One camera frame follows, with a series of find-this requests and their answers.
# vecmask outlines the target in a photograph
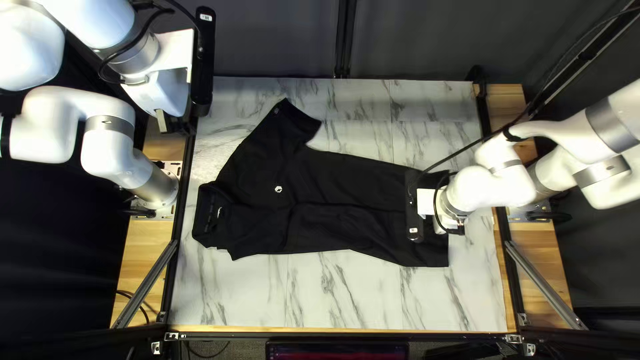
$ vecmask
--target metal bracket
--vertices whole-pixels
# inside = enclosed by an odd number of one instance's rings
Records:
[[[518,313],[518,325],[520,326],[529,326],[531,322],[525,313]]]
[[[509,222],[550,222],[551,219],[547,218],[539,218],[534,220],[529,220],[527,215],[529,214],[542,214],[542,213],[550,213],[551,205],[549,204],[549,200],[545,199],[541,202],[534,205],[535,209],[531,211],[526,211],[520,208],[507,208],[507,216],[509,218]]]
[[[504,336],[504,341],[510,344],[522,344],[522,336],[518,334],[506,334]]]
[[[164,323],[166,321],[166,311],[158,312],[156,316],[156,323]]]
[[[160,355],[160,341],[151,343],[151,354]]]
[[[112,329],[123,329],[131,322],[131,319],[133,319],[133,316],[138,311],[142,301],[145,300],[145,297],[147,297],[151,287],[156,283],[156,279],[160,276],[164,267],[175,254],[178,247],[178,241],[180,240],[172,240],[167,244],[158,260],[156,260],[156,263],[154,263],[154,266],[151,267],[147,276],[142,280],[136,292],[133,294],[131,299],[129,299],[127,305],[125,305],[115,323],[111,326]]]
[[[511,258],[524,270],[531,281],[538,287],[556,313],[574,330],[589,330],[573,310],[564,303],[560,295],[549,285],[545,278],[538,272],[535,266],[519,251],[513,241],[506,241],[504,248]]]
[[[176,341],[176,340],[178,340],[178,333],[177,332],[166,332],[164,334],[164,340],[165,341]]]
[[[522,344],[522,350],[524,351],[524,356],[533,356],[536,354],[536,345],[535,344]]]

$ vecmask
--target mounting plate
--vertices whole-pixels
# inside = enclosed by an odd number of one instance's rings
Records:
[[[526,211],[521,208],[507,208],[507,217],[509,218],[509,222],[550,222],[551,219],[541,218],[536,220],[529,220],[527,218],[527,214],[542,214],[542,213],[550,213],[551,205],[549,204],[549,200],[545,199],[541,202],[534,205],[535,209],[533,211]]]

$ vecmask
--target marble tabletop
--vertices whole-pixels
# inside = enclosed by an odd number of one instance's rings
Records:
[[[215,78],[199,121],[169,322],[179,325],[506,331],[490,209],[450,235],[448,268],[350,250],[232,261],[191,237],[197,189],[284,97],[323,121],[309,146],[426,168],[481,135],[472,85],[450,81]],[[472,164],[468,151],[437,169]]]

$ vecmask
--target black cloth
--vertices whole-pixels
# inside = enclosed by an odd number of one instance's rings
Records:
[[[233,260],[351,249],[403,266],[449,266],[447,235],[431,227],[422,243],[406,237],[405,172],[418,170],[307,147],[321,124],[280,101],[200,186],[193,238]],[[422,183],[435,187],[441,176]]]

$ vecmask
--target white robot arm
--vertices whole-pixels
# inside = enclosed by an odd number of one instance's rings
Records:
[[[127,0],[0,0],[0,47],[12,49],[11,56],[0,58],[0,88],[23,90],[52,79],[69,30],[101,59],[131,47],[108,65],[120,75],[115,81],[148,114],[183,116],[191,92],[192,108],[205,115],[211,103],[215,13],[198,11],[200,20],[194,22],[206,24],[200,26],[204,33],[153,34],[136,23]],[[198,86],[191,81],[194,70]]]
[[[558,146],[526,169],[513,146],[532,136]],[[479,208],[523,207],[576,185],[596,209],[640,199],[639,138],[640,80],[564,121],[517,124],[480,146],[478,165],[462,169],[438,191],[440,221],[454,229]],[[417,202],[421,216],[433,215],[432,190],[418,189]]]
[[[177,178],[133,148],[134,110],[110,96],[58,86],[30,91],[20,115],[13,119],[0,115],[0,157],[66,162],[73,154],[80,121],[85,122],[81,163],[89,174],[129,190],[149,209],[171,204]]]

